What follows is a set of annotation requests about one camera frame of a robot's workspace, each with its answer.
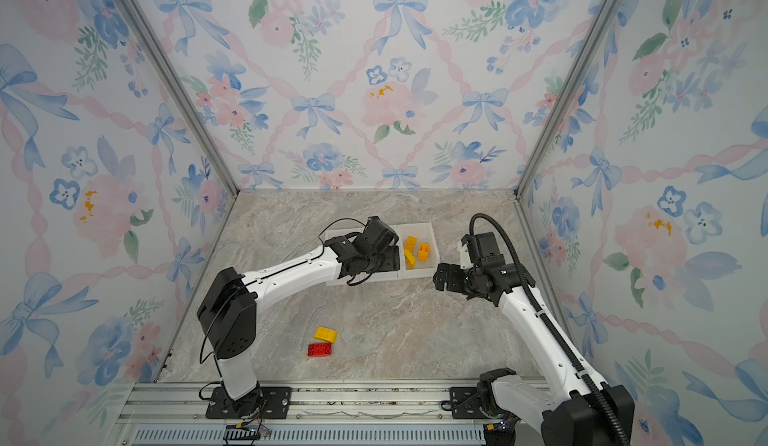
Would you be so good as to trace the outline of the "yellow curved lego piece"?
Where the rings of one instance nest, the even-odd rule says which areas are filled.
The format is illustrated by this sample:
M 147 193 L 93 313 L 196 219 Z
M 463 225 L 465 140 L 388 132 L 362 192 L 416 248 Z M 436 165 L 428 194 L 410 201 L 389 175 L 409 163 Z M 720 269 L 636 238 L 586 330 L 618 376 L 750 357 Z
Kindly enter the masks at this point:
M 416 263 L 415 256 L 413 255 L 413 253 L 410 250 L 404 250 L 403 254 L 404 254 L 404 259 L 405 259 L 406 267 L 408 269 L 413 269 L 415 267 L 415 263 Z

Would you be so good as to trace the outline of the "white three-compartment bin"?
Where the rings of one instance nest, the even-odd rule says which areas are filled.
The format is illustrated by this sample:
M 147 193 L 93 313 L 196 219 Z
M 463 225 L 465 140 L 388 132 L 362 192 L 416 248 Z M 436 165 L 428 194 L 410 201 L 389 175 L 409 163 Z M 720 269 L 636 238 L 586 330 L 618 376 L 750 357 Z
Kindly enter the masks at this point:
M 366 221 L 360 223 L 358 226 L 355 226 L 354 228 L 330 229 L 330 230 L 327 230 L 326 232 L 323 232 L 321 236 L 322 246 L 323 246 L 322 260 L 329 265 L 329 272 L 324 276 L 324 279 L 328 284 L 360 286 L 365 283 L 410 280 L 410 279 L 418 279 L 418 278 L 427 278 L 432 276 L 432 274 L 435 272 L 437 264 L 440 261 L 440 255 L 436 246 L 433 227 L 429 223 L 406 223 L 406 224 L 399 224 L 394 226 L 391 226 L 388 224 L 396 231 L 396 233 L 399 236 L 398 246 L 399 246 L 399 258 L 400 258 L 400 270 L 397 273 L 378 273 L 378 274 L 375 274 L 369 281 L 366 281 L 362 284 L 347 284 L 345 280 L 339 280 L 338 275 L 340 272 L 341 265 L 337 260 L 336 254 L 329 247 L 325 246 L 325 240 L 329 239 L 332 236 L 342 235 L 344 233 L 348 233 L 352 231 L 360 231 L 362 230 L 365 222 Z M 416 258 L 415 267 L 413 269 L 408 269 L 406 267 L 404 254 L 403 254 L 403 251 L 405 250 L 404 243 L 406 238 L 408 238 L 408 236 L 413 236 L 417 239 L 417 246 L 415 250 L 412 252 Z M 431 246 L 428 261 L 419 261 L 417 258 L 418 245 L 422 242 L 429 243 Z

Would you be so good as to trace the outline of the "yellow printed lego piece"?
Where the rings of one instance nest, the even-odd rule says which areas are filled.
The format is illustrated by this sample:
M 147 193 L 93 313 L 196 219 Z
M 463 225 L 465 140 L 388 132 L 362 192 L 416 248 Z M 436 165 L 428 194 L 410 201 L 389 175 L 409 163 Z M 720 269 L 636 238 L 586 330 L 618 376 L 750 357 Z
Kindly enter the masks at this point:
M 418 245 L 417 258 L 419 261 L 428 261 L 431 246 L 429 243 L 422 242 Z

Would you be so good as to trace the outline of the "red lego brick front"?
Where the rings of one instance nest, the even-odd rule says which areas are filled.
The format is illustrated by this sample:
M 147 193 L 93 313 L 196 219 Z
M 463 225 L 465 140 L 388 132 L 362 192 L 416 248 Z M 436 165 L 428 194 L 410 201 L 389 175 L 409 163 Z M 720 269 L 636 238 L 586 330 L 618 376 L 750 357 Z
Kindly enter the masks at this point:
M 308 357 L 328 357 L 333 352 L 333 344 L 330 342 L 310 343 L 307 347 Z

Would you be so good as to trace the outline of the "long yellow lego brick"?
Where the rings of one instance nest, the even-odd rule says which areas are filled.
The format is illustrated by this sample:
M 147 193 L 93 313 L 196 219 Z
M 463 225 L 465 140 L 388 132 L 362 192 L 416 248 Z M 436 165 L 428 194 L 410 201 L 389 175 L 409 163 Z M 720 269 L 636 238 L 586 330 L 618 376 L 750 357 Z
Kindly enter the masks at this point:
M 404 249 L 409 252 L 413 252 L 417 246 L 417 239 L 413 236 L 408 236 L 404 243 Z

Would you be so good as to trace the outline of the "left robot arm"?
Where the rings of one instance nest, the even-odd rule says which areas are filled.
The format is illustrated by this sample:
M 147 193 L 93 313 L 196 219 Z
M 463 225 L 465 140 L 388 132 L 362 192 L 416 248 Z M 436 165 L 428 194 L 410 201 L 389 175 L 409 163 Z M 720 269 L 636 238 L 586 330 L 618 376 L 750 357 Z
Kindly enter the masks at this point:
M 228 399 L 259 390 L 251 364 L 259 314 L 313 286 L 340 279 L 357 286 L 399 268 L 396 230 L 377 216 L 360 225 L 358 231 L 319 236 L 316 248 L 276 266 L 244 273 L 227 267 L 217 273 L 196 316 Z

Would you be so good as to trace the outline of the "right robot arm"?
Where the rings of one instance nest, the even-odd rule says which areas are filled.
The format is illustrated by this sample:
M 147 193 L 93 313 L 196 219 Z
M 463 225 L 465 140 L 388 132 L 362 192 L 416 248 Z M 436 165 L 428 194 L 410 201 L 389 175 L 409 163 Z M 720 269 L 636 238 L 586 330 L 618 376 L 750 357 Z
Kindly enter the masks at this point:
M 497 307 L 518 330 L 548 386 L 542 391 L 508 367 L 481 374 L 474 410 L 490 419 L 487 432 L 507 433 L 524 422 L 547 445 L 630 444 L 632 396 L 623 386 L 609 385 L 576 351 L 525 268 L 504 258 L 492 233 L 467 234 L 458 249 L 460 263 L 437 266 L 436 289 Z

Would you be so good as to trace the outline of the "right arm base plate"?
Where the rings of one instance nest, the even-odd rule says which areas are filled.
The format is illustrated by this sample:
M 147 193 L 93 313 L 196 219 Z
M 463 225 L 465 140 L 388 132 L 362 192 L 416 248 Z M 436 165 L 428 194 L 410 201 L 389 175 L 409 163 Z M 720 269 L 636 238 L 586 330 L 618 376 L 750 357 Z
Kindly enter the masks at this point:
M 450 413 L 453 419 L 501 422 L 519 420 L 512 412 L 491 404 L 490 395 L 486 391 L 478 391 L 476 386 L 450 387 L 449 398 L 442 400 L 440 407 Z

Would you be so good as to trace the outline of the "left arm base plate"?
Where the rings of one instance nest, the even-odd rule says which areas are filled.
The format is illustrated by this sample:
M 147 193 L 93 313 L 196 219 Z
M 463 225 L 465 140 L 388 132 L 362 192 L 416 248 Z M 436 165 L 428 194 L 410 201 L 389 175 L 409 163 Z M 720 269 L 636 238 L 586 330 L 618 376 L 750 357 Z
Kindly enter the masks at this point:
M 279 419 L 287 418 L 293 390 L 290 387 L 257 387 L 238 400 L 231 399 L 223 386 L 213 389 L 205 413 L 206 419 Z

